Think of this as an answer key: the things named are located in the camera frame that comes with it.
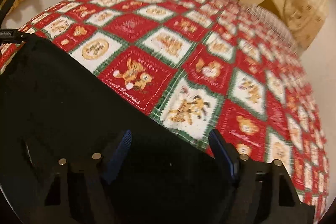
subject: silver screw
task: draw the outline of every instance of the silver screw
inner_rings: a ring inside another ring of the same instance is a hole
[[[101,158],[101,154],[100,154],[100,153],[94,153],[94,154],[92,155],[92,158],[93,158],[94,160],[99,160],[99,159]]]
[[[249,156],[246,155],[246,154],[240,154],[240,155],[239,155],[239,158],[240,158],[241,160],[248,160],[248,159],[249,159]]]
[[[64,165],[64,164],[66,164],[67,163],[67,159],[60,159],[59,161],[58,161],[58,164],[59,165]]]
[[[273,163],[274,163],[276,166],[281,166],[281,165],[282,165],[281,160],[278,160],[278,159],[274,160]]]

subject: patchwork blanket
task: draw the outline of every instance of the patchwork blanket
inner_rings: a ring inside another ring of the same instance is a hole
[[[254,160],[280,159],[322,216],[328,159],[311,86],[286,43],[236,0],[64,0],[20,30],[210,155],[217,128]],[[0,68],[18,47],[1,47]]]

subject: bed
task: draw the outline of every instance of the bed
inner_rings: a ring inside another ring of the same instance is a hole
[[[292,44],[249,14],[251,4],[283,16],[284,0],[64,0],[20,31],[48,38],[210,156],[207,134],[217,128],[254,160],[280,159],[319,220],[329,162],[318,107]],[[1,47],[3,73],[21,47]]]

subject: striped pillow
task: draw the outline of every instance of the striped pillow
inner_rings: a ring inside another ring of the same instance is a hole
[[[286,24],[269,10],[253,4],[246,8],[246,11],[257,17],[259,21],[274,31],[283,40],[294,53],[297,52],[297,42],[293,38]]]

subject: black surface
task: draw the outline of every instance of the black surface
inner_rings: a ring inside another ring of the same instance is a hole
[[[47,40],[26,43],[1,75],[0,119],[0,183],[25,223],[41,187],[22,145],[32,138],[43,147],[31,149],[43,174],[60,158],[91,157],[116,132],[130,129],[131,150],[108,190],[123,223],[209,223],[224,196],[211,157],[137,111]]]

